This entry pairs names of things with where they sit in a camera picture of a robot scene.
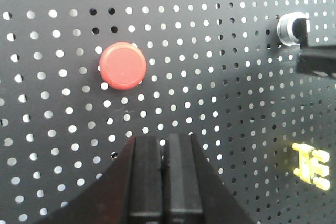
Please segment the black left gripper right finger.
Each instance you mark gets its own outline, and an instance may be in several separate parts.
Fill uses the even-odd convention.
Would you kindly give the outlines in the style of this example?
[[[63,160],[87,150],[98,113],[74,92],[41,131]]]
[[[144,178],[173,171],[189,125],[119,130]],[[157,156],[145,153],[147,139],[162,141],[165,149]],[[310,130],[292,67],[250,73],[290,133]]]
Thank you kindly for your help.
[[[171,134],[163,154],[165,223],[252,223],[222,183],[195,135]]]

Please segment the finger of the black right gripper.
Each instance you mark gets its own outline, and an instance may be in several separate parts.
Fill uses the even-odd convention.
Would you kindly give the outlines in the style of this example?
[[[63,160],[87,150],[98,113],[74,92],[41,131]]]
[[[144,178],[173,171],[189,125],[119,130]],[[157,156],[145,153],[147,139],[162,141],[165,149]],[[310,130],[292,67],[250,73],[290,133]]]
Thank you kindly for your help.
[[[302,47],[299,54],[299,61],[310,62],[313,60],[335,62],[335,45]]]
[[[300,55],[296,70],[302,74],[335,79],[335,58]]]

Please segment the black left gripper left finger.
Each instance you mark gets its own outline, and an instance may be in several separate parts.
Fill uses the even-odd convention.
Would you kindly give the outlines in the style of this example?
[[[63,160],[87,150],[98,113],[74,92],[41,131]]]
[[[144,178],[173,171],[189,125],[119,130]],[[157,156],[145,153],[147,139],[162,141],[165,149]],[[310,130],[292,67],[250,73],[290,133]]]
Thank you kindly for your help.
[[[96,182],[39,223],[161,223],[162,215],[160,146],[137,136]]]

